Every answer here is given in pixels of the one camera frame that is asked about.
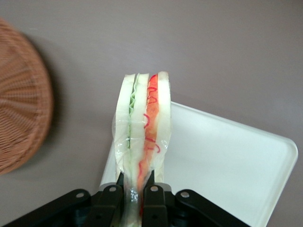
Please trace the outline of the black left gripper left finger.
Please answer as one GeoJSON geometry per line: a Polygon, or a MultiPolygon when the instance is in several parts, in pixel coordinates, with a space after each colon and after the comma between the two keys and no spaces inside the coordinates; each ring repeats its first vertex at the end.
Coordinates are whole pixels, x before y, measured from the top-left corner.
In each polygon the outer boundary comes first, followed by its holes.
{"type": "Polygon", "coordinates": [[[91,195],[73,190],[21,217],[7,227],[117,227],[123,213],[124,175],[115,183],[101,185],[91,195]]]}

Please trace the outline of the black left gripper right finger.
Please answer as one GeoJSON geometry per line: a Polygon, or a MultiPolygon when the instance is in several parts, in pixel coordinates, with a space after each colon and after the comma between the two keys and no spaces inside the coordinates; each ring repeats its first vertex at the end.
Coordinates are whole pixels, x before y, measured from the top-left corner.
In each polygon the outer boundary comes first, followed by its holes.
{"type": "Polygon", "coordinates": [[[143,193],[143,227],[247,227],[248,224],[197,192],[184,189],[173,194],[151,173],[143,193]]]}

